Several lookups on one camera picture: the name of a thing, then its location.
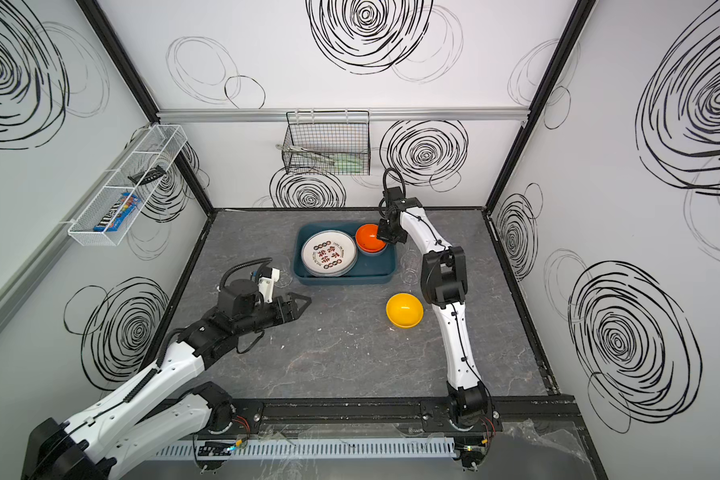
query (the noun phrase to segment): red wire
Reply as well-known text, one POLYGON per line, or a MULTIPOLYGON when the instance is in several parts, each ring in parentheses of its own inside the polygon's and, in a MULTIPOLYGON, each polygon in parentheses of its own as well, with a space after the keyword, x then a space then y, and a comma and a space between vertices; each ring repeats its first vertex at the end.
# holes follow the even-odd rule
POLYGON ((248 428, 248 431, 250 432, 250 431, 251 431, 251 426, 248 425, 248 420, 246 420, 245 417, 240 417, 240 416, 237 416, 237 417, 240 418, 241 420, 243 420, 243 421, 246 423, 246 428, 248 428))
MULTIPOLYGON (((490 418, 486 418, 485 420, 488 420, 488 423, 490 424, 490 429, 493 430, 493 433, 490 434, 490 438, 495 437, 496 436, 496 427, 494 427, 494 423, 490 420, 490 418)), ((483 420, 482 418, 480 419, 480 421, 483 423, 483 425, 485 425, 485 431, 488 432, 488 424, 485 423, 485 420, 483 420)))
POLYGON ((235 418, 233 418, 232 421, 235 422, 235 423, 239 423, 240 425, 242 425, 242 427, 246 430, 246 432, 250 432, 250 430, 248 429, 248 425, 246 425, 245 423, 240 422, 240 420, 237 420, 237 419, 235 419, 235 418))

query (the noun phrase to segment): aluminum rail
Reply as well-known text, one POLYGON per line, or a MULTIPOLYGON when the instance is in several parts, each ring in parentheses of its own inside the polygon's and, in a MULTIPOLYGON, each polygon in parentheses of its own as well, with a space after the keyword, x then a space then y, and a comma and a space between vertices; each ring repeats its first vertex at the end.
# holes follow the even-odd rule
POLYGON ((368 111, 371 121, 398 120, 528 120, 526 107, 463 108, 204 108, 201 110, 160 110, 157 116, 168 124, 285 122, 288 112, 305 120, 362 121, 360 111, 368 111))

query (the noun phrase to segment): white wire basket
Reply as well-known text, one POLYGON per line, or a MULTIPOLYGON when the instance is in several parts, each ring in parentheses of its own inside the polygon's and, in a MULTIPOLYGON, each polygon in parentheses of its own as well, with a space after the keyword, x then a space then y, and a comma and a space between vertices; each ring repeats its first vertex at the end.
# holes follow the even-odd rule
POLYGON ((186 144, 186 135, 180 125, 153 125, 150 131, 142 138, 135 149, 123 160, 107 179, 96 196, 86 205, 83 212, 67 233, 83 246, 116 246, 119 245, 128 229, 134 224, 152 194, 160 186, 157 179, 149 184, 138 186, 129 178, 143 179, 148 170, 161 167, 167 173, 173 166, 173 161, 186 144), (134 211, 125 216, 122 223, 116 228, 106 225, 102 231, 94 228, 110 213, 115 202, 127 195, 126 202, 114 212, 113 216, 121 214, 123 206, 135 195, 138 199, 134 211))

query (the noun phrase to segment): yellow bowl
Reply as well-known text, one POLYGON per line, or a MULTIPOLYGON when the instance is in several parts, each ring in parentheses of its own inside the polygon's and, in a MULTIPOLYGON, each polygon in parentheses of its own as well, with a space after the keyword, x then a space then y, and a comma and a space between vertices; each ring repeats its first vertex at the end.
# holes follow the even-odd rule
POLYGON ((424 307, 418 298, 410 293, 398 293, 387 302, 387 317, 394 326, 402 329, 413 328, 422 321, 424 307))

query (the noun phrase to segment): enclosure wall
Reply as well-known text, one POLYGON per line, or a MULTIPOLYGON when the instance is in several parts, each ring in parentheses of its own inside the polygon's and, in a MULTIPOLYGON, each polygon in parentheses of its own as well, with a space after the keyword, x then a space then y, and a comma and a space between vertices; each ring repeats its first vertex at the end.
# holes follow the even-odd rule
MULTIPOLYGON (((163 112, 415 108, 426 114, 527 107, 575 2, 100 4, 163 112)), ((399 168, 424 205, 480 206, 520 123, 437 116, 372 121, 370 174, 304 175, 284 171, 276 148, 286 143, 285 115, 282 120, 184 124, 214 179, 214 206, 375 206, 386 167, 399 168)), ((318 144, 331 148, 336 141, 318 144)), ((323 159, 317 170, 325 165, 323 159)))
POLYGON ((720 478, 720 2, 602 0, 558 94, 492 213, 557 381, 612 480, 720 478))
MULTIPOLYGON (((0 88, 26 88, 0 90, 1 288, 145 119, 74 2, 0 2, 0 42, 0 69, 17 69, 0 88)), ((205 221, 172 168, 118 247, 67 238, 0 333, 0 478, 20 476, 33 427, 138 369, 205 221)))

